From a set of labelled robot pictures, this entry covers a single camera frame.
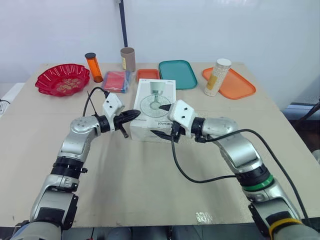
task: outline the white lid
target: white lid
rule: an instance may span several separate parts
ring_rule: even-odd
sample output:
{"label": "white lid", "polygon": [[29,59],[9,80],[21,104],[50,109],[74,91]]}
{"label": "white lid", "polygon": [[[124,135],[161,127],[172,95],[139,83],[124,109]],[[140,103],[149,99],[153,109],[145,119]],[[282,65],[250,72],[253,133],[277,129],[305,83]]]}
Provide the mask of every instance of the white lid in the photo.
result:
{"label": "white lid", "polygon": [[231,61],[229,59],[226,59],[226,58],[219,58],[216,61],[216,63],[221,65],[221,66],[225,66],[225,67],[231,66]]}

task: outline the red plastic plate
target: red plastic plate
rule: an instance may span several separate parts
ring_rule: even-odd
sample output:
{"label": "red plastic plate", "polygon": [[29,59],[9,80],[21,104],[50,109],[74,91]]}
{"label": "red plastic plate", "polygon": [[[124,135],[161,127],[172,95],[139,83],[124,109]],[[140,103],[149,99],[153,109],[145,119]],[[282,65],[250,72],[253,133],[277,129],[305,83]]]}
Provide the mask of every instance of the red plastic plate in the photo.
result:
{"label": "red plastic plate", "polygon": [[68,63],[49,68],[35,83],[39,93],[63,97],[81,91],[89,82],[90,71],[83,65]]}
{"label": "red plastic plate", "polygon": [[158,69],[139,69],[136,72],[136,82],[139,79],[160,79],[160,74]]}

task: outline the red fruit bowl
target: red fruit bowl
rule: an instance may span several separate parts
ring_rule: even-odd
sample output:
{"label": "red fruit bowl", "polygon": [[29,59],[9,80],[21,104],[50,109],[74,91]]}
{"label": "red fruit bowl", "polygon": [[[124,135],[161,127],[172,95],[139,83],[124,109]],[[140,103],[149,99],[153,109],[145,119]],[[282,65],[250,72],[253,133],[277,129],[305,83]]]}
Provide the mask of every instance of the red fruit bowl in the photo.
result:
{"label": "red fruit bowl", "polygon": [[39,93],[63,97],[81,91],[89,82],[90,71],[85,66],[68,63],[49,68],[35,83]]}

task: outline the yellow ring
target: yellow ring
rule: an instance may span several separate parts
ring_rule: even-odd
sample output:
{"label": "yellow ring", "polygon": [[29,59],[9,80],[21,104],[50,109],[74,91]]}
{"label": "yellow ring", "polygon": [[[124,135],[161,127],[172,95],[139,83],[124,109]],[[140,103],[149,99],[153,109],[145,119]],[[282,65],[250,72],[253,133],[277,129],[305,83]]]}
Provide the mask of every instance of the yellow ring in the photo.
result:
{"label": "yellow ring", "polygon": [[275,228],[282,225],[282,224],[286,224],[286,223],[303,224],[300,220],[295,219],[295,218],[284,218],[279,221],[276,221],[276,222],[272,223],[271,226],[269,227],[269,235],[270,235],[271,240],[274,239],[273,231],[275,230]]}

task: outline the gray floor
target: gray floor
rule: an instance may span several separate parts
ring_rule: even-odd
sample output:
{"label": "gray floor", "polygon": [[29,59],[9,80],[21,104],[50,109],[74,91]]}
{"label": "gray floor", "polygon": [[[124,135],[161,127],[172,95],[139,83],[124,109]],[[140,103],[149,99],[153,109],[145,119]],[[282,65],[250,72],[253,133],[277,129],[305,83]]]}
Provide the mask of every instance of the gray floor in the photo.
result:
{"label": "gray floor", "polygon": [[[63,233],[63,240],[86,240],[92,234],[92,228],[72,228]],[[167,240],[168,227],[96,227],[93,232],[94,240]],[[254,223],[219,224],[219,225],[190,225],[174,226],[172,240],[263,240]]]}

